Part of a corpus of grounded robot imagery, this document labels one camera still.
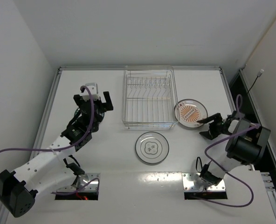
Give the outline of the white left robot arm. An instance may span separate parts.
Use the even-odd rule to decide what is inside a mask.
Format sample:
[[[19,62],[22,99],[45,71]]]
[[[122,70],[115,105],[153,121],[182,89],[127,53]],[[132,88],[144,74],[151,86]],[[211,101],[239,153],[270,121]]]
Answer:
[[[67,128],[46,149],[37,149],[39,154],[24,165],[8,171],[0,172],[0,201],[18,218],[26,214],[36,199],[45,190],[56,193],[56,185],[66,181],[68,174],[46,183],[42,178],[56,165],[66,162],[67,158],[77,153],[97,132],[104,114],[113,110],[109,92],[103,92],[105,102],[97,94],[74,95],[73,99],[79,111],[74,115]]]

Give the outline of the white plate with black rim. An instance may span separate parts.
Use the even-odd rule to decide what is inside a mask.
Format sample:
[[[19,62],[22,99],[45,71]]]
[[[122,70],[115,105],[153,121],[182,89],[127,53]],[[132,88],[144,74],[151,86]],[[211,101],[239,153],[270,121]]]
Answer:
[[[135,143],[136,156],[148,165],[160,164],[167,158],[169,151],[167,139],[158,132],[145,132]]]

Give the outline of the green rimmed plate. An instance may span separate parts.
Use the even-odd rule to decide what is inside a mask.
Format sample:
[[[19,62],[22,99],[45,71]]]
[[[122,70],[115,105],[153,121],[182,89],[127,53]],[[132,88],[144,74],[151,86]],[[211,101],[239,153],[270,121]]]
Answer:
[[[77,109],[75,110],[74,117],[75,117],[76,119],[78,119],[80,116],[81,116],[80,109],[77,108]],[[103,121],[104,117],[105,117],[105,113],[96,114],[96,115],[94,115],[94,122],[99,122],[99,123],[101,123],[101,122]]]

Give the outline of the orange sunburst pattern plate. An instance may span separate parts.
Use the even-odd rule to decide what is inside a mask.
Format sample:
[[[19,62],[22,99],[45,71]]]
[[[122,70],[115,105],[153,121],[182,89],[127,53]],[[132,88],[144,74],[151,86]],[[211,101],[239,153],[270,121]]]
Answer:
[[[187,129],[197,129],[204,124],[200,120],[208,117],[206,107],[194,99],[183,99],[174,107],[174,115],[180,125]]]

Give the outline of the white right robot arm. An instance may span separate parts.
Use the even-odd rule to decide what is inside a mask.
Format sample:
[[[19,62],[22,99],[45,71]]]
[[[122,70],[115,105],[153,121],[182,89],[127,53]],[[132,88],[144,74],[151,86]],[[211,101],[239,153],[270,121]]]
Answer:
[[[200,124],[209,124],[207,131],[200,132],[200,135],[208,140],[214,140],[221,134],[230,137],[219,157],[209,157],[209,163],[201,169],[200,179],[205,186],[216,186],[232,169],[242,165],[255,165],[261,160],[271,131],[251,123],[244,116],[243,113],[233,111],[226,119],[216,113],[197,121]]]

